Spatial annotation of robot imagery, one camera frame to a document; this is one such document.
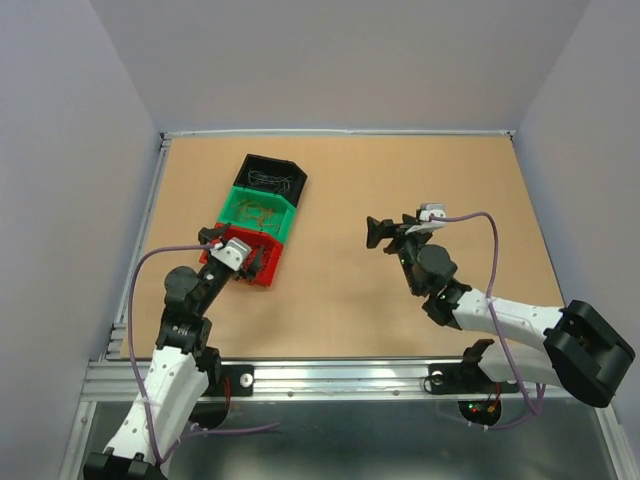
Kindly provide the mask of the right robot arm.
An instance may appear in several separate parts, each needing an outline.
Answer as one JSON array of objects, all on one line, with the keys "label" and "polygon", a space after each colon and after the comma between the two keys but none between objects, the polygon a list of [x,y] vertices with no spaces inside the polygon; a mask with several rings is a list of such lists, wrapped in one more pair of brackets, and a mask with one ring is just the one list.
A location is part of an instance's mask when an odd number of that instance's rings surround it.
[{"label": "right robot arm", "polygon": [[460,366],[460,379],[472,390],[512,381],[533,413],[539,408],[527,391],[546,385],[563,388],[586,405],[611,403],[635,361],[633,347],[589,303],[566,306],[519,303],[494,296],[456,279],[457,264],[431,238],[451,223],[440,205],[422,205],[400,222],[367,217],[366,246],[398,258],[409,291],[424,298],[422,306],[436,324],[459,331],[493,335],[470,347]]}]

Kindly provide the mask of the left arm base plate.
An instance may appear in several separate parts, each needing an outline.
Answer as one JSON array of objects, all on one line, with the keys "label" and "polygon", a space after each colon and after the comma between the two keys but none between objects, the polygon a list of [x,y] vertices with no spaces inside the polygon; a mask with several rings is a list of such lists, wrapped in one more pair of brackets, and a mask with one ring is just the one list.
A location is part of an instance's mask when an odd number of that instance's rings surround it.
[{"label": "left arm base plate", "polygon": [[251,397],[255,382],[255,367],[252,364],[227,364],[217,367],[209,376],[205,398]]}]

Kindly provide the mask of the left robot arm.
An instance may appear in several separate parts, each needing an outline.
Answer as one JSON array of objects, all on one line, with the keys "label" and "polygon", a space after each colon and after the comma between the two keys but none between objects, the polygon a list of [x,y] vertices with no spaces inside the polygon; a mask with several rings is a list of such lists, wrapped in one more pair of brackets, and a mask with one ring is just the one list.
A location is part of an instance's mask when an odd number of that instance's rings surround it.
[{"label": "left robot arm", "polygon": [[208,344],[212,323],[206,312],[230,280],[252,279],[261,267],[258,253],[230,236],[229,228],[201,229],[192,248],[204,253],[205,263],[199,270],[178,266],[166,275],[150,366],[141,372],[136,355],[129,355],[138,394],[104,450],[87,457],[84,478],[167,478],[199,398],[221,386],[221,356]]}]

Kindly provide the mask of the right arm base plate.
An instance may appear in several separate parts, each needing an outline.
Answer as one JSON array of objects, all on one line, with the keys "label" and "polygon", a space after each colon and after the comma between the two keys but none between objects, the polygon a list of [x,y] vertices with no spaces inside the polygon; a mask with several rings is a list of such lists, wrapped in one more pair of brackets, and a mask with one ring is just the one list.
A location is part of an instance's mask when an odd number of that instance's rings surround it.
[{"label": "right arm base plate", "polygon": [[515,384],[491,381],[478,366],[464,362],[430,364],[425,381],[425,388],[434,395],[519,392]]}]

